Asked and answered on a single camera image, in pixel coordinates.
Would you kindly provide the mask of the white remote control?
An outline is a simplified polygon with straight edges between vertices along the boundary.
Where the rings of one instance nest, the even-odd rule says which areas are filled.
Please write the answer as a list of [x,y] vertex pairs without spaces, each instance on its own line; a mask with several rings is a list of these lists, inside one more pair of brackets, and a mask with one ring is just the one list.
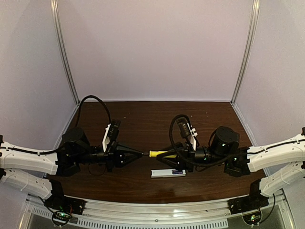
[[156,169],[151,170],[151,178],[170,178],[170,177],[185,177],[186,171],[183,170],[184,175],[173,175],[173,169]]

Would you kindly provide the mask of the yellow handled screwdriver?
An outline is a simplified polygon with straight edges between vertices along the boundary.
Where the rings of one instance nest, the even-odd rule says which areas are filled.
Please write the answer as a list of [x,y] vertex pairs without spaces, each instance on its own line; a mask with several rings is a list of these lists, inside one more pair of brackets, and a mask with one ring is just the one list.
[[157,157],[157,156],[161,156],[161,157],[165,157],[165,158],[175,158],[177,157],[177,154],[174,153],[173,151],[149,151],[146,153],[142,154],[143,156],[148,156],[148,157]]

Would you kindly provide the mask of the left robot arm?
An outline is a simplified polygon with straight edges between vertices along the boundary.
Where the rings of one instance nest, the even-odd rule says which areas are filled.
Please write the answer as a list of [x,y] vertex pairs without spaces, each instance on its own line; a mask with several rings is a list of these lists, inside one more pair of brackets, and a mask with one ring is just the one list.
[[111,172],[143,157],[143,152],[117,142],[118,133],[118,129],[107,130],[102,145],[92,146],[85,132],[74,127],[62,136],[62,146],[51,151],[18,148],[1,141],[0,181],[40,197],[49,208],[81,214],[84,200],[65,196],[60,182],[38,178],[29,171],[70,177],[80,172],[81,164],[98,164]]

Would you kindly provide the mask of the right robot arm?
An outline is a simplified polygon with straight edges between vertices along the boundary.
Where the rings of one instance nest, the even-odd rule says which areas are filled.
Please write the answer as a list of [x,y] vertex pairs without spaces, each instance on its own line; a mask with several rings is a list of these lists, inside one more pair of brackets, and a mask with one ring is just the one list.
[[241,177],[266,167],[285,164],[272,175],[251,184],[250,196],[270,197],[305,175],[305,134],[297,134],[287,140],[264,146],[239,146],[239,134],[231,128],[217,128],[209,139],[208,146],[197,147],[195,135],[185,143],[174,144],[165,151],[150,151],[149,157],[179,171],[208,168],[224,164],[224,172]]

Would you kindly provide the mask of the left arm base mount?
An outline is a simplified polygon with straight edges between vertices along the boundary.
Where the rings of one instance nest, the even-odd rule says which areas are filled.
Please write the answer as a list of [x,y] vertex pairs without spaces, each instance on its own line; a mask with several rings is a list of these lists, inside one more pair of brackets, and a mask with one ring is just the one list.
[[54,210],[62,210],[67,213],[82,215],[86,201],[67,196],[52,195],[44,201],[45,205]]

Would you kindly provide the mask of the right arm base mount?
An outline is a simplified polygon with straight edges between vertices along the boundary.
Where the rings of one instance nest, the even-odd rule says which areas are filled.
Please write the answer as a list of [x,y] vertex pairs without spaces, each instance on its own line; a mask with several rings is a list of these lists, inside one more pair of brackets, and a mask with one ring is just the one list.
[[261,207],[268,206],[269,198],[258,195],[248,195],[240,198],[233,198],[227,201],[230,213],[237,214],[248,212]]

